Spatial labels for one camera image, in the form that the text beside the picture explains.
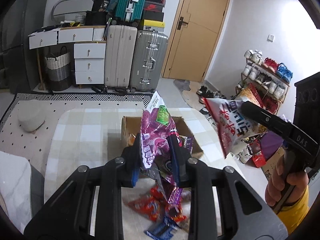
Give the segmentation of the right hand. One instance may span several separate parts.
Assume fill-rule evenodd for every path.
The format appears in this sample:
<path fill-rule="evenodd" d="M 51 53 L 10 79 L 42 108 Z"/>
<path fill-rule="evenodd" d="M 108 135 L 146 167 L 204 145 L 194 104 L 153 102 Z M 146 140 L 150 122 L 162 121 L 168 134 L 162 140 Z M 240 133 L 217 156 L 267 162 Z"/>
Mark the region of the right hand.
<path fill-rule="evenodd" d="M 265 200 L 269 206 L 274 206 L 281 199 L 281 192 L 284 190 L 286 183 L 294 186 L 293 191 L 287 198 L 286 204 L 295 204 L 300 200 L 306 191 L 309 183 L 308 175 L 305 171 L 291 173 L 287 176 L 286 181 L 283 179 L 284 156 L 282 156 L 268 181 L 265 190 Z"/>

